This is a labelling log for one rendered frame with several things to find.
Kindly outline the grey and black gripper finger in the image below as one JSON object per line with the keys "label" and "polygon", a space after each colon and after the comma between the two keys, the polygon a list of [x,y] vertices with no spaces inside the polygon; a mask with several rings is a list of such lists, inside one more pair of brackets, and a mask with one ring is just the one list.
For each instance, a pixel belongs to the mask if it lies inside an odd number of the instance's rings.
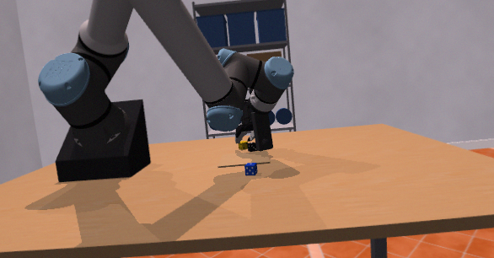
{"label": "grey and black gripper finger", "polygon": [[255,134],[254,134],[254,131],[251,131],[251,135],[249,136],[248,138],[248,142],[252,141],[253,139],[255,139]]}
{"label": "grey and black gripper finger", "polygon": [[235,134],[235,142],[240,143],[240,141],[243,139],[243,136],[247,134],[247,132],[244,130],[245,125],[242,125],[242,123],[235,129],[236,134]]}

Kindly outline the black die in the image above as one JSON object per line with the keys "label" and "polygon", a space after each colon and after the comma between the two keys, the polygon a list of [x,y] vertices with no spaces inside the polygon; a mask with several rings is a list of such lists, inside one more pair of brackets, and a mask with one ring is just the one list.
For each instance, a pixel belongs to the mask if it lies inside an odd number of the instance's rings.
{"label": "black die", "polygon": [[248,146],[248,151],[250,151],[250,152],[257,151],[255,142],[247,143],[247,146]]}

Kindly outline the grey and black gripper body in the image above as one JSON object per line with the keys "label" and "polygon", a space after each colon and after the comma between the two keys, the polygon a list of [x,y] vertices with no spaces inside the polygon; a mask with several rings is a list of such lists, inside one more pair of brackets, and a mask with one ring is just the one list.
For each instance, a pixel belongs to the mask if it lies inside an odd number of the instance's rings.
{"label": "grey and black gripper body", "polygon": [[254,131],[253,123],[252,123],[252,117],[251,117],[251,113],[252,112],[255,112],[255,113],[259,114],[259,115],[266,115],[266,114],[268,114],[268,113],[271,112],[271,111],[264,112],[264,111],[257,110],[251,104],[251,102],[250,102],[250,105],[249,105],[249,101],[248,100],[250,100],[250,98],[245,100],[247,102],[244,102],[243,115],[241,116],[241,122],[242,122],[242,125],[245,125],[244,130],[246,132]]}

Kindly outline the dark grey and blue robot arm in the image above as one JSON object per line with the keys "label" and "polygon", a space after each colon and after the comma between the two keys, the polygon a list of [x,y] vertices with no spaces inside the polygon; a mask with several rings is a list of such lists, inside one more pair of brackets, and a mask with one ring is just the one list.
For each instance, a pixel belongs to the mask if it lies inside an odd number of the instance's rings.
{"label": "dark grey and blue robot arm", "polygon": [[248,88],[251,104],[267,112],[293,78],[292,64],[282,57],[263,62],[227,49],[216,56],[182,0],[93,0],[75,47],[50,60],[38,78],[84,152],[109,151],[130,131],[129,117],[105,89],[129,51],[124,31],[133,8],[204,100],[207,123],[218,131],[239,126]]}

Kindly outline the yellow die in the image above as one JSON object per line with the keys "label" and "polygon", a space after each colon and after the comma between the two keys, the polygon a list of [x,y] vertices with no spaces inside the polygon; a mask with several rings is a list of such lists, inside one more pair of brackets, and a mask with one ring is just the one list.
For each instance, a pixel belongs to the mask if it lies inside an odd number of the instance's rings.
{"label": "yellow die", "polygon": [[247,143],[248,142],[246,142],[246,141],[240,142],[239,143],[239,149],[241,149],[241,150],[248,149]]}

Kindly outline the blue die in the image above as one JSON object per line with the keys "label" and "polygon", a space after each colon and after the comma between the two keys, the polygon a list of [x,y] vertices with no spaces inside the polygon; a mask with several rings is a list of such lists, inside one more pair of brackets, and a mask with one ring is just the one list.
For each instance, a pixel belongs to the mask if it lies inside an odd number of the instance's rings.
{"label": "blue die", "polygon": [[257,174],[257,163],[247,163],[244,166],[245,175],[256,175]]}

